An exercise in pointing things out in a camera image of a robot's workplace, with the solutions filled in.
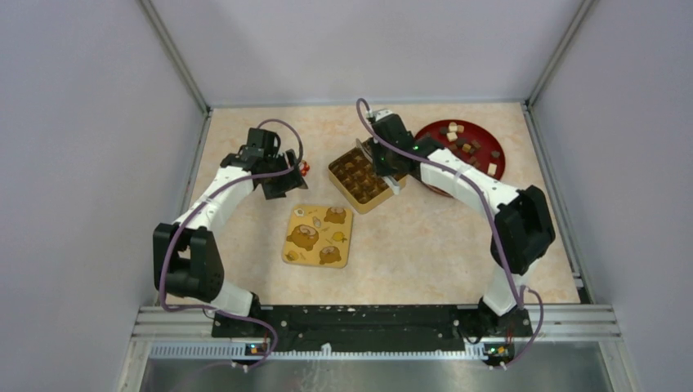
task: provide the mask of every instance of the gray floor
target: gray floor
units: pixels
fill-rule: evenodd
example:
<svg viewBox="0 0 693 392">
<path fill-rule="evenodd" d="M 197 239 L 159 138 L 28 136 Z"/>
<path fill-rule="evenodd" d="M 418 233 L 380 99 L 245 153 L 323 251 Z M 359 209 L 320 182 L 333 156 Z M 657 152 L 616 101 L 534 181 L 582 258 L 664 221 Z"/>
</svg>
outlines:
<svg viewBox="0 0 693 392">
<path fill-rule="evenodd" d="M 480 370 L 465 361 L 270 361 L 243 374 L 215 361 L 150 360 L 142 392 L 168 391 L 611 391 L 597 344 L 539 343 L 516 366 Z"/>
</svg>

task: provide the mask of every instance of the red plate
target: red plate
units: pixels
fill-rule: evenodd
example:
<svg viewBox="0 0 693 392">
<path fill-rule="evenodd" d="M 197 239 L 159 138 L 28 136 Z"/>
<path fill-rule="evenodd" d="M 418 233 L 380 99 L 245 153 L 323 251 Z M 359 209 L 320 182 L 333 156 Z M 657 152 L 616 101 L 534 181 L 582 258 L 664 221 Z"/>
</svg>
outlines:
<svg viewBox="0 0 693 392">
<path fill-rule="evenodd" d="M 479 142 L 481 147 L 477 149 L 474 154 L 463 152 L 462 147 L 451 149 L 450 147 L 455 145 L 455 142 L 449 142 L 447 135 L 440 133 L 441 128 L 444 128 L 445 133 L 447 133 L 448 125 L 450 123 L 457 123 L 458 128 L 460 128 L 460 126 L 464 126 L 464 131 L 458 131 L 457 133 L 459 139 L 466 138 L 469 145 L 472 144 L 473 140 L 476 140 Z M 496 174 L 492 177 L 496 180 L 500 180 L 500 178 L 503 176 L 503 172 L 505 172 L 505 153 L 503 152 L 503 148 L 500 146 L 500 143 L 496 140 L 496 138 L 484 128 L 463 120 L 440 120 L 426 125 L 416 134 L 414 138 L 419 140 L 422 139 L 426 134 L 430 135 L 433 139 L 438 140 L 450 151 L 452 151 L 457 158 L 462 159 L 466 163 L 469 163 L 469 160 L 472 159 L 472 157 L 476 157 L 477 162 L 480 164 L 478 170 L 483 173 L 488 172 L 489 163 L 495 163 L 498 167 L 496 167 Z M 493 151 L 499 151 L 500 156 L 498 158 L 493 158 L 491 156 Z M 435 186 L 426 185 L 426 187 L 437 194 L 450 197 L 449 194 L 437 189 Z"/>
</svg>

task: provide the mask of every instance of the white wall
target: white wall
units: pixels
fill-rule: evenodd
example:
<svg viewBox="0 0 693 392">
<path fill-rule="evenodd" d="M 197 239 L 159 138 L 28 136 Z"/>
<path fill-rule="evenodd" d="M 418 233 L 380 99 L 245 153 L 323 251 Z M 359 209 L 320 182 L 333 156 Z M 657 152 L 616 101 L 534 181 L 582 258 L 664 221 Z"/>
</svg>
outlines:
<svg viewBox="0 0 693 392">
<path fill-rule="evenodd" d="M 522 100 L 580 0 L 155 0 L 210 105 Z"/>
<path fill-rule="evenodd" d="M 599 2 L 537 106 L 645 391 L 691 390 L 693 2 Z"/>
<path fill-rule="evenodd" d="M 0 6 L 0 390 L 113 390 L 202 117 L 134 0 Z"/>
</svg>

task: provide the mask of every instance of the beige tabletop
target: beige tabletop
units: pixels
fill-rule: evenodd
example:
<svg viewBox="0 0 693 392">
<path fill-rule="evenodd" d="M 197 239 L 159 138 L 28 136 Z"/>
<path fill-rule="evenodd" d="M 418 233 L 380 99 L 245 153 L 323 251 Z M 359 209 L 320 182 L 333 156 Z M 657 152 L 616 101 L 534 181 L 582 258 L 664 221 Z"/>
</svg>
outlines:
<svg viewBox="0 0 693 392">
<path fill-rule="evenodd" d="M 458 118 L 490 131 L 506 155 L 503 182 L 545 189 L 519 104 L 388 105 L 413 133 L 436 120 Z M 294 125 L 311 170 L 307 190 L 266 201 L 248 196 L 226 227 L 215 233 L 226 279 L 255 292 L 266 305 L 477 303 L 495 266 L 485 218 L 413 178 L 399 196 L 371 212 L 355 213 L 348 264 L 343 269 L 289 265 L 281 252 L 296 204 L 350 207 L 329 181 L 327 166 L 369 135 L 353 105 L 215 109 L 195 182 L 195 200 L 212 181 L 219 162 L 244 144 L 248 128 L 266 118 Z M 297 149 L 290 131 L 272 124 L 282 147 Z M 579 302 L 559 238 L 530 279 L 545 302 Z M 181 300 L 170 300 L 173 303 Z"/>
</svg>

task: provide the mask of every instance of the cartoon bear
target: cartoon bear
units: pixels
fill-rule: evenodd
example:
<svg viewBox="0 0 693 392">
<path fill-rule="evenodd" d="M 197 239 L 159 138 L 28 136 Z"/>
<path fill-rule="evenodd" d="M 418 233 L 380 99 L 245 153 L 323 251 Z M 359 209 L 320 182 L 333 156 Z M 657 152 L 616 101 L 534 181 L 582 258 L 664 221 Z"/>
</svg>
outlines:
<svg viewBox="0 0 693 392">
<path fill-rule="evenodd" d="M 325 213 L 325 222 L 342 224 L 347 219 L 347 212 L 341 207 L 330 207 Z"/>
<path fill-rule="evenodd" d="M 324 247 L 320 251 L 320 264 L 332 264 L 341 260 L 342 257 L 339 255 L 339 248 L 337 247 Z"/>
<path fill-rule="evenodd" d="M 318 230 L 313 229 L 309 225 L 298 225 L 293 228 L 293 232 L 286 240 L 295 243 L 297 247 L 311 251 L 313 250 L 313 245 L 318 242 Z"/>
</svg>

